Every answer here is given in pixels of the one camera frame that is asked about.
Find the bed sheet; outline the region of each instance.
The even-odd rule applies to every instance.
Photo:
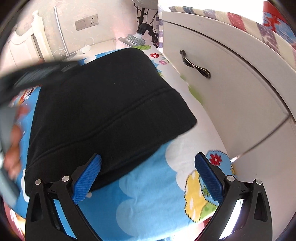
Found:
[[[210,162],[219,166],[226,175],[234,174],[224,145],[203,109],[197,91],[182,80],[155,47],[139,48],[150,58],[159,74],[181,94],[196,116],[198,124],[162,145],[127,175],[88,193],[87,198],[79,203],[83,214],[104,241],[159,240],[211,216],[217,208],[217,202],[213,201],[195,170],[194,157],[198,152],[207,154]],[[82,59],[80,63],[88,63],[114,51]],[[29,201],[24,192],[24,175],[30,129],[39,91],[40,87],[32,88],[14,101],[15,105],[28,105],[31,110],[19,122],[24,130],[20,142],[23,171],[17,178],[21,195],[14,210],[24,218]],[[55,201],[55,204],[67,234],[74,237],[59,202]]]

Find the black folded garment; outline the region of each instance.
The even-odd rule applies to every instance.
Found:
[[[30,134],[25,191],[37,179],[71,175],[94,154],[102,168],[91,190],[127,174],[196,118],[180,94],[135,48],[80,67],[76,76],[41,88]]]

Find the headboard finial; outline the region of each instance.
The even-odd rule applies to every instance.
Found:
[[[39,17],[39,11],[38,10],[36,10],[36,11],[34,11],[33,13],[32,13],[32,16],[34,17],[34,18],[38,18]]]

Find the outlet plate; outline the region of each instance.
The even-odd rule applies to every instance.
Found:
[[[98,15],[92,15],[75,22],[76,31],[89,28],[99,24]]]

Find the blue gripper pad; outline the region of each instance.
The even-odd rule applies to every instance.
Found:
[[[99,174],[101,167],[102,157],[100,155],[96,155],[74,184],[72,200],[76,205],[78,202],[85,199],[92,184],[94,183],[94,180]]]
[[[223,201],[223,186],[211,169],[210,162],[206,157],[198,153],[195,156],[194,164],[213,200],[221,204]]]

